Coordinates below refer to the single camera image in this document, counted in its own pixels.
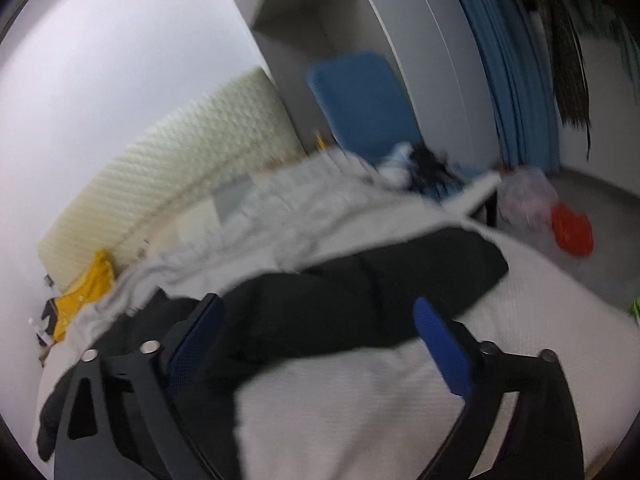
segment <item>white wardrobe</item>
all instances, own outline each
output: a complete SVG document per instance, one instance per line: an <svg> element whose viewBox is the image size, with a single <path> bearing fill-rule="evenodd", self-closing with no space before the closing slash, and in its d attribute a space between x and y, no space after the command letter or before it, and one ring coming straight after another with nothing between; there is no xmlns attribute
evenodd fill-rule
<svg viewBox="0 0 640 480"><path fill-rule="evenodd" d="M298 135L328 132L306 85L319 60L373 50L406 89L427 146L487 168L499 158L482 62L458 0L235 0Z"/></svg>

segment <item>blue curtain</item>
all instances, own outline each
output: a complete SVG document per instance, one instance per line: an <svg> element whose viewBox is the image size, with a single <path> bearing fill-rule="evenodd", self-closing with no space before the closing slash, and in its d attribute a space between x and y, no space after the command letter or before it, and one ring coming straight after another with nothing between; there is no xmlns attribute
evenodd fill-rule
<svg viewBox="0 0 640 480"><path fill-rule="evenodd" d="M484 65L504 161L560 168L548 67L520 0L460 0Z"/></svg>

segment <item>cream tufted headboard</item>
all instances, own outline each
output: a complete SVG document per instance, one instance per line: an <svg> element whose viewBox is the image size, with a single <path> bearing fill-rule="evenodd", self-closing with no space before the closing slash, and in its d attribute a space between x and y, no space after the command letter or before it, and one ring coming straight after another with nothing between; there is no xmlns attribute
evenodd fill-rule
<svg viewBox="0 0 640 480"><path fill-rule="evenodd" d="M276 89L257 69L145 132L66 207L38 255L61 290L100 248L121 269L138 258L153 222L206 189L303 153Z"/></svg>

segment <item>red plastic bag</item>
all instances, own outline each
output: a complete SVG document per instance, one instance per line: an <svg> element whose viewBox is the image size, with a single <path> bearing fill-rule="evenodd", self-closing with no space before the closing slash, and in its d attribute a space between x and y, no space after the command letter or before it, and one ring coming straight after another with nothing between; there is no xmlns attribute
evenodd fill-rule
<svg viewBox="0 0 640 480"><path fill-rule="evenodd" d="M551 209L551 227L558 246L573 256L589 256L593 252L591 222L585 214L571 211L557 203Z"/></svg>

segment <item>white wall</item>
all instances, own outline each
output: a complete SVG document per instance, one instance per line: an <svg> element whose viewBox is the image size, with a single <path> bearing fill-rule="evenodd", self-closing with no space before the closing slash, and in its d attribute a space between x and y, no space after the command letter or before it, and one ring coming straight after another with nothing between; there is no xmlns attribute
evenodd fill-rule
<svg viewBox="0 0 640 480"><path fill-rule="evenodd" d="M582 131L561 131L562 164L588 173L640 196L640 105L609 40L582 38L591 98L591 156Z"/></svg>
<svg viewBox="0 0 640 480"><path fill-rule="evenodd" d="M261 63L232 0L30 0L0 44L0 413L23 447L37 240L137 134Z"/></svg>

